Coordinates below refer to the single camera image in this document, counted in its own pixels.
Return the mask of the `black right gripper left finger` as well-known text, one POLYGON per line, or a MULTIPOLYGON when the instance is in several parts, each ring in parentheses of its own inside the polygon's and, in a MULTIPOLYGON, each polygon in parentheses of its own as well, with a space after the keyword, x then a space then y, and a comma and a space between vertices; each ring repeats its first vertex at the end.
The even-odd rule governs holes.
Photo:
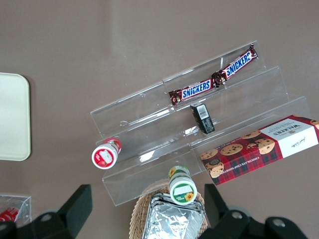
POLYGON ((90 184, 81 185, 57 212, 40 215, 32 223, 35 239, 74 239, 93 209, 90 184))

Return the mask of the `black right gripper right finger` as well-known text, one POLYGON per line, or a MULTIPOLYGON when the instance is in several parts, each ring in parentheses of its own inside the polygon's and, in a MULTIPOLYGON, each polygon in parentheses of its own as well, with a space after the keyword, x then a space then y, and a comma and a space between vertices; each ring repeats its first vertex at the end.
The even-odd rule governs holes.
POLYGON ((239 210, 227 207, 213 184, 204 187, 205 211, 210 228, 204 232, 205 239, 245 239, 249 217, 239 210))

